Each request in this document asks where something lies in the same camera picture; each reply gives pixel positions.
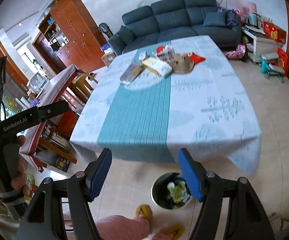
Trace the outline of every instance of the yellow slipper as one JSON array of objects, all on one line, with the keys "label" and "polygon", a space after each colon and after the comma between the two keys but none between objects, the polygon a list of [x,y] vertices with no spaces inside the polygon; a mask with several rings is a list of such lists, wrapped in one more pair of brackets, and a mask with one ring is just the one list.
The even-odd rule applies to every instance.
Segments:
[{"label": "yellow slipper", "polygon": [[139,217],[139,215],[143,215],[143,219],[147,220],[148,222],[151,221],[152,212],[148,205],[140,205],[137,207],[135,211],[135,217]]},{"label": "yellow slipper", "polygon": [[182,225],[176,224],[163,229],[161,232],[166,236],[173,236],[171,240],[178,240],[182,236],[184,230]]}]

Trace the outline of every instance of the hand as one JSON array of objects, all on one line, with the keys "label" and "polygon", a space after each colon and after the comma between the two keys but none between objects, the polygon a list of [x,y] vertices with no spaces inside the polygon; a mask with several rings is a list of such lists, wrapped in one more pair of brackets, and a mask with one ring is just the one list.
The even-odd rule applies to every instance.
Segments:
[{"label": "hand", "polygon": [[[19,142],[19,145],[20,147],[24,144],[25,142],[25,137],[23,135],[20,135],[18,136],[18,142]],[[20,174],[15,177],[13,180],[11,180],[11,186],[14,188],[14,189],[21,189],[23,190],[23,194],[25,196],[29,196],[30,194],[30,188],[28,185],[26,185],[26,175],[25,175],[25,169],[26,169],[26,161],[23,157],[19,157],[19,165],[18,165],[18,170],[20,172]]]}]

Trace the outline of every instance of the sofa armrest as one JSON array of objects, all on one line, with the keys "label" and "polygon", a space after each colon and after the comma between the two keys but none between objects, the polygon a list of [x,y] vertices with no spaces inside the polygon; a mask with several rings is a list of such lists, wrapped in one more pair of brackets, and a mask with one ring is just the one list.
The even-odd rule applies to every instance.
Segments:
[{"label": "sofa armrest", "polygon": [[115,52],[115,54],[121,55],[123,49],[126,47],[126,44],[118,37],[117,34],[113,35],[109,40],[108,40],[109,45]]},{"label": "sofa armrest", "polygon": [[231,27],[231,29],[236,33],[236,39],[237,39],[237,45],[242,43],[241,40],[241,16],[236,14],[235,15],[235,21],[236,21],[236,26]]}]

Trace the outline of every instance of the person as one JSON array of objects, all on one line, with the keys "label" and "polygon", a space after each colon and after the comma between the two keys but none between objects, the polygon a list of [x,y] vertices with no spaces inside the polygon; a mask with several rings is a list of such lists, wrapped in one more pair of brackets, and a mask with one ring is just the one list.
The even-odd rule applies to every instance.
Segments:
[{"label": "person", "polygon": [[[23,135],[18,137],[19,145],[25,142]],[[26,161],[19,158],[19,175],[11,181],[14,189],[23,190],[23,194],[28,196],[29,187],[26,185]],[[95,222],[98,232],[104,240],[141,240],[150,234],[150,222],[153,214],[148,205],[140,205],[135,212],[133,219],[123,216],[110,216]],[[5,240],[13,240],[19,228],[20,220],[14,221],[8,215],[7,209],[0,200],[0,234]],[[153,240],[178,240],[183,234],[182,225],[173,225],[157,233]]]}]

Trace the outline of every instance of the ceiling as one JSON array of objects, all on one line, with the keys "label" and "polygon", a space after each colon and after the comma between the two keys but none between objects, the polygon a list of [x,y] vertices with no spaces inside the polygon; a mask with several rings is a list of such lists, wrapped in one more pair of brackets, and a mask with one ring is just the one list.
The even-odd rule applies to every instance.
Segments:
[{"label": "ceiling", "polygon": [[53,0],[4,0],[0,6],[0,30],[3,28],[14,46],[29,40]]}]

